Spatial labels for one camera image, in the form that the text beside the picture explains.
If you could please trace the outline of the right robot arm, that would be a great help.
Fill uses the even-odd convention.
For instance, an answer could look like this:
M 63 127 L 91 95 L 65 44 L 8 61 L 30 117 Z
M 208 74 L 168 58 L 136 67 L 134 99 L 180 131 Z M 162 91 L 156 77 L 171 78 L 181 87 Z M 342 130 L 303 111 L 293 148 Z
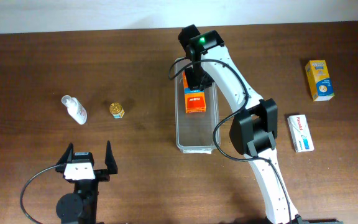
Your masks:
M 219 122 L 231 120 L 229 137 L 254 172 L 270 223 L 299 223 L 300 215 L 291 202 L 280 172 L 276 138 L 278 107 L 273 99 L 264 99 L 245 80 L 229 55 L 217 31 L 202 34 L 196 26 L 181 30 L 178 40 L 189 63 L 177 73 L 186 72 L 191 90 L 217 84 L 232 114 Z

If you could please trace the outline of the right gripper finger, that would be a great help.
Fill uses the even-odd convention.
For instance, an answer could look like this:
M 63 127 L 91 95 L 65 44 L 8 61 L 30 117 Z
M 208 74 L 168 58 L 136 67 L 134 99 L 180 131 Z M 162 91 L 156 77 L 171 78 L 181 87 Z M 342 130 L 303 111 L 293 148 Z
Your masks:
M 210 75 L 205 74 L 201 79 L 201 91 L 204 91 L 206 88 L 209 88 L 214 83 L 213 78 Z
M 200 89 L 200 79 L 192 67 L 185 69 L 185 78 L 187 82 L 187 88 L 190 90 Z

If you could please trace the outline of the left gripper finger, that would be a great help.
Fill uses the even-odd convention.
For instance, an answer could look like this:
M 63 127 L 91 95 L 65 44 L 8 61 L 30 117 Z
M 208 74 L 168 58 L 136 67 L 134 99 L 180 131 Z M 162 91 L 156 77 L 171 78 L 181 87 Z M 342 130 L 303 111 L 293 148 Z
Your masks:
M 112 154 L 112 147 L 111 147 L 110 141 L 107 141 L 107 144 L 106 144 L 105 165 L 107 167 L 109 174 L 117 174 L 118 173 L 118 168 L 117 168 L 115 158 Z
M 61 156 L 61 158 L 59 158 L 57 165 L 64 165 L 67 162 L 71 162 L 72 161 L 72 157 L 74 155 L 74 147 L 73 147 L 73 143 L 69 143 L 66 151 L 63 153 L 63 155 Z

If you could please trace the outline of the yellow blue medicine box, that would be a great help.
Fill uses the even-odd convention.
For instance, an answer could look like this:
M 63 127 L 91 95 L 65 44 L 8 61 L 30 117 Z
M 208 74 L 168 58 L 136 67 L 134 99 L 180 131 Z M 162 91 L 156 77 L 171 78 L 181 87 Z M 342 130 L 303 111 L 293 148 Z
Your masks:
M 334 97 L 334 89 L 325 60 L 310 60 L 305 72 L 313 101 L 329 101 Z

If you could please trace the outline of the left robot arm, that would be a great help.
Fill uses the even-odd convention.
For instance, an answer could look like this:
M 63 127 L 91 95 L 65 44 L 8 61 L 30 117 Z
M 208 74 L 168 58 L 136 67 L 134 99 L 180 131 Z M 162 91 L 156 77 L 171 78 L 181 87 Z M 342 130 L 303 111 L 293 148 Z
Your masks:
M 57 162 L 56 172 L 74 185 L 72 193 L 62 196 L 56 205 L 56 213 L 62 223 L 96 223 L 99 183 L 110 181 L 118 173 L 111 143 L 106 144 L 105 169 L 94 169 L 91 152 L 75 152 L 70 143 Z

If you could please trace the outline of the orange medicine box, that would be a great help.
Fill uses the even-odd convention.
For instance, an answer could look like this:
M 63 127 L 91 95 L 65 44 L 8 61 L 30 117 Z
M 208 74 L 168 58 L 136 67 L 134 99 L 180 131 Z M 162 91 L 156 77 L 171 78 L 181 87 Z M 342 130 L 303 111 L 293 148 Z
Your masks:
M 185 99 L 185 113 L 199 113 L 206 111 L 206 100 L 204 91 L 191 90 L 188 83 L 187 74 L 190 71 L 186 69 L 182 72 L 184 99 Z

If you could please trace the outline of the white Panadol box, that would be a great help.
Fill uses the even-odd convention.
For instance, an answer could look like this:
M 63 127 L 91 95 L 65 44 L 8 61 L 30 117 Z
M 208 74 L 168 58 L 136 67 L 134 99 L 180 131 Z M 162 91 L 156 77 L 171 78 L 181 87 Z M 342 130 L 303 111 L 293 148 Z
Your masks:
M 287 118 L 291 138 L 296 152 L 311 152 L 314 144 L 304 114 L 291 115 Z

